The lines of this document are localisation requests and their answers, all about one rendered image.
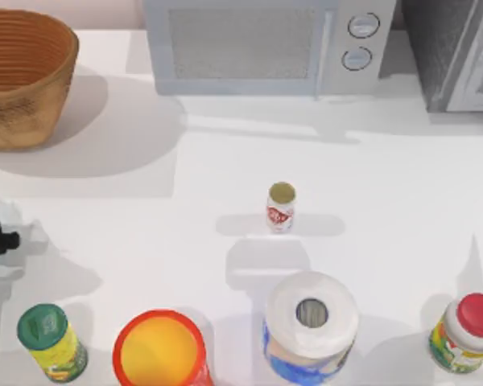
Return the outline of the red and white can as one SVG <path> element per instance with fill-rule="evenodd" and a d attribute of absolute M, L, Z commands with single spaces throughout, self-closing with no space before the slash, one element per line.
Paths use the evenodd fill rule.
<path fill-rule="evenodd" d="M 295 188 L 287 182 L 274 183 L 268 191 L 266 221 L 272 232 L 288 232 L 295 216 Z"/>

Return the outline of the pale microwave oven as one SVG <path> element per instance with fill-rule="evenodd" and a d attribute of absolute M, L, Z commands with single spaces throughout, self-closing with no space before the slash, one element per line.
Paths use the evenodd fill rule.
<path fill-rule="evenodd" d="M 142 0 L 159 94 L 315 96 L 324 12 L 332 12 L 322 95 L 357 95 L 378 81 L 397 0 Z M 373 13 L 378 31 L 356 39 L 349 20 Z M 345 69 L 368 48 L 371 64 Z"/>

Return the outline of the white paper roll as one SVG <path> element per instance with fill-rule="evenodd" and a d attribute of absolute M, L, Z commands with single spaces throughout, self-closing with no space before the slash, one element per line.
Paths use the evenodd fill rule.
<path fill-rule="evenodd" d="M 263 354 L 289 383 L 327 386 L 344 367 L 358 327 L 357 304 L 345 285 L 324 273 L 294 273 L 267 300 Z"/>

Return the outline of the red and yellow cup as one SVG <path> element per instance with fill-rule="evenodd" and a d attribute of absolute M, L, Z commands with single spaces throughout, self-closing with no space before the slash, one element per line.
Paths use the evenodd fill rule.
<path fill-rule="evenodd" d="M 175 310 L 149 310 L 130 320 L 112 361 L 120 386 L 215 386 L 200 329 Z"/>

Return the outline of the microwave knob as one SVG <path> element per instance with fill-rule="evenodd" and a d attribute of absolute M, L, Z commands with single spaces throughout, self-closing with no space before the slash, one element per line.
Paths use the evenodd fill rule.
<path fill-rule="evenodd" d="M 341 57 L 343 67 L 351 72 L 358 72 L 367 68 L 372 60 L 372 52 L 365 47 L 356 47 L 348 50 Z"/>
<path fill-rule="evenodd" d="M 356 39 L 367 39 L 374 35 L 379 27 L 379 17 L 373 13 L 366 13 L 353 16 L 349 20 L 348 31 Z"/>

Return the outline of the brown woven basket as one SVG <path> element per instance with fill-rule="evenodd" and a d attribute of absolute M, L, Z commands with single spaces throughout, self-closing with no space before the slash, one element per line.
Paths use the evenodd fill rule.
<path fill-rule="evenodd" d="M 0 151 L 44 144 L 56 130 L 79 52 L 48 14 L 0 8 Z"/>

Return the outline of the green lidded yellow bottle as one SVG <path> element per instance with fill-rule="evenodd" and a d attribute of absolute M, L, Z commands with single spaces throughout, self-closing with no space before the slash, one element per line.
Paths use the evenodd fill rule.
<path fill-rule="evenodd" d="M 56 304 L 40 303 L 18 320 L 16 335 L 45 376 L 66 384 L 78 378 L 88 365 L 88 352 Z"/>

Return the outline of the grey cabinet with dark inside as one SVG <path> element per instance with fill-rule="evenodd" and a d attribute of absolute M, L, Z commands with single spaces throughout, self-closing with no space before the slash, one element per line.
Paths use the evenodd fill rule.
<path fill-rule="evenodd" d="M 402 0 L 427 110 L 483 112 L 483 0 Z"/>

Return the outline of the red lidded white jar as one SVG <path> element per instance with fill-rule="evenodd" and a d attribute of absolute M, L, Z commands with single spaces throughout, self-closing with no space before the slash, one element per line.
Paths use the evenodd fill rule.
<path fill-rule="evenodd" d="M 483 364 L 483 293 L 451 302 L 429 335 L 433 359 L 445 370 L 469 374 Z"/>

